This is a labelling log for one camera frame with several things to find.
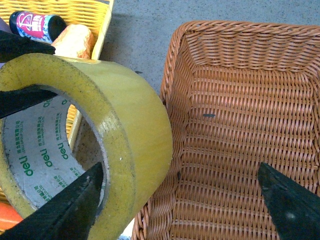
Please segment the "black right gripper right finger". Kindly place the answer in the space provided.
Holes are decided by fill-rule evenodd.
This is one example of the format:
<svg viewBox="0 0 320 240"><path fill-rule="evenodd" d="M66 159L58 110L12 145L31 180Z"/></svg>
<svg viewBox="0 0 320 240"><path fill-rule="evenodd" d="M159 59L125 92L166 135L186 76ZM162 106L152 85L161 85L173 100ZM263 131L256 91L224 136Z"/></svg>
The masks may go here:
<svg viewBox="0 0 320 240"><path fill-rule="evenodd" d="M320 197L265 162L257 179L264 204L281 240L320 238Z"/></svg>

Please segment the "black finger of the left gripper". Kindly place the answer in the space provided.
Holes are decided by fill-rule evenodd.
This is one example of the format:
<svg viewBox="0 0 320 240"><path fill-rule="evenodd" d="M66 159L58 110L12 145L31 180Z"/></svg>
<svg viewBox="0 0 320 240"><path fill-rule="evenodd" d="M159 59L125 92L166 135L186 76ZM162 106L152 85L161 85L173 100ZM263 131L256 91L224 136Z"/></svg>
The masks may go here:
<svg viewBox="0 0 320 240"><path fill-rule="evenodd" d="M47 43L31 40L13 33L0 31L0 62L6 63L17 57L31 53L53 55L56 48Z"/></svg>
<svg viewBox="0 0 320 240"><path fill-rule="evenodd" d="M25 88L0 91L0 118L7 116L50 100L57 94L50 90L42 89L37 85Z"/></svg>

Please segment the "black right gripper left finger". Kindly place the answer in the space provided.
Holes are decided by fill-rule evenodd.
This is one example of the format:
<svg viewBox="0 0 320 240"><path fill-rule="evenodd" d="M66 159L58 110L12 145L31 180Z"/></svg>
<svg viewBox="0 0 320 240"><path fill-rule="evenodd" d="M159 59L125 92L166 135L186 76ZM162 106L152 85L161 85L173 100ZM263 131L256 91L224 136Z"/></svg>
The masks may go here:
<svg viewBox="0 0 320 240"><path fill-rule="evenodd" d="M50 201L6 230L2 240L86 240L100 203L104 179L96 163Z"/></svg>

